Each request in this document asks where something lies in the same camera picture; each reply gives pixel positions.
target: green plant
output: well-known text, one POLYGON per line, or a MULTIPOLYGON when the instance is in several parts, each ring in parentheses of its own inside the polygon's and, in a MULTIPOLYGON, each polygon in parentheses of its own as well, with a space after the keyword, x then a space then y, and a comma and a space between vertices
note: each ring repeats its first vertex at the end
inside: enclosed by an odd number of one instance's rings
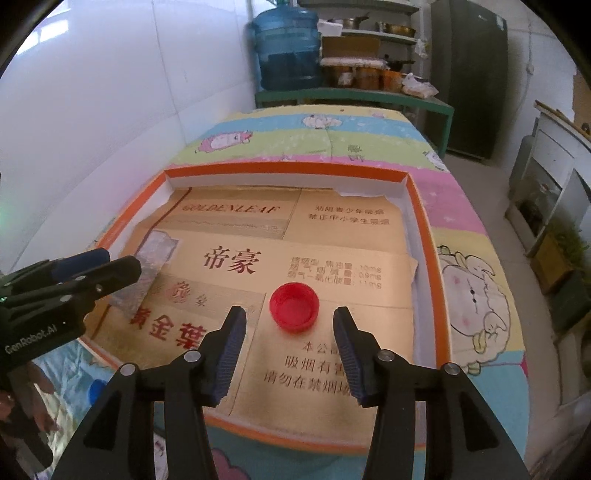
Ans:
POLYGON ((583 282, 591 288, 591 270, 585 264, 585 251, 589 249, 589 244, 579 235, 581 230, 574 225, 554 220, 549 224, 548 231, 552 233, 565 259, 575 270, 581 272, 583 282))

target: refrigerator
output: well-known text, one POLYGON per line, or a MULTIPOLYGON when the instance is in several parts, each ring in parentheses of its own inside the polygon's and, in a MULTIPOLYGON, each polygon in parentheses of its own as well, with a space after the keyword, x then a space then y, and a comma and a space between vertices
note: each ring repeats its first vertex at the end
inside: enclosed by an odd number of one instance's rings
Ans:
MULTIPOLYGON (((431 4, 431 78, 436 98, 454 107, 447 150, 490 158, 507 87, 507 22, 469 0, 431 4)), ((425 132, 437 142, 443 119, 429 113, 425 132)))

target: plastic bag on shelf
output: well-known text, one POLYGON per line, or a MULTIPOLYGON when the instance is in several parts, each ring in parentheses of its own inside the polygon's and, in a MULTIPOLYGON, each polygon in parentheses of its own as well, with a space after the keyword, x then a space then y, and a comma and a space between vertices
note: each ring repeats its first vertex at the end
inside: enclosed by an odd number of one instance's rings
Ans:
POLYGON ((412 73, 402 80, 402 92, 418 98, 429 98, 439 93, 429 82, 419 82, 412 73))

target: cooking pot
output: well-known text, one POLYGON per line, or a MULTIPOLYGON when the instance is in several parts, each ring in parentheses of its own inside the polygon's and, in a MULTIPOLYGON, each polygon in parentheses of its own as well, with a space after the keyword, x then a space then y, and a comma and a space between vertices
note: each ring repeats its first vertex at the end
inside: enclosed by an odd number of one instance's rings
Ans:
POLYGON ((404 65, 412 65, 414 60, 390 60, 389 55, 384 55, 384 60, 388 64, 388 68, 393 72, 400 72, 404 65))
POLYGON ((343 25, 343 28, 346 30, 359 30, 359 24, 363 20, 368 20, 369 19, 368 15, 369 15, 369 12, 367 12, 365 15, 362 15, 360 17, 355 17, 355 18, 331 18, 329 20, 329 22, 340 23, 341 25, 343 25))
POLYGON ((417 32, 414 28, 410 28, 405 25, 393 25, 386 22, 376 22, 375 31, 382 33, 392 33, 394 35, 402 35, 403 37, 410 38, 414 38, 414 34, 417 32))

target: plastic bag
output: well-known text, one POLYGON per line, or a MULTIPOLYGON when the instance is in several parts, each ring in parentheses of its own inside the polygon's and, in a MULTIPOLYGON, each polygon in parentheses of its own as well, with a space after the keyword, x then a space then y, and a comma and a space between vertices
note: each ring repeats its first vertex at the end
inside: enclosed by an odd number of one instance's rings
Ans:
POLYGON ((429 58, 427 53, 427 44, 420 38, 417 39, 417 43, 414 46, 414 52, 422 59, 429 58))
POLYGON ((135 254, 142 266, 137 283, 111 295, 110 304, 119 308, 126 318, 132 318, 154 283, 156 276, 177 246, 177 241, 166 232, 154 230, 135 254))
POLYGON ((419 82, 412 73, 402 80, 402 91, 407 95, 419 98, 429 98, 439 93, 429 82, 419 82))

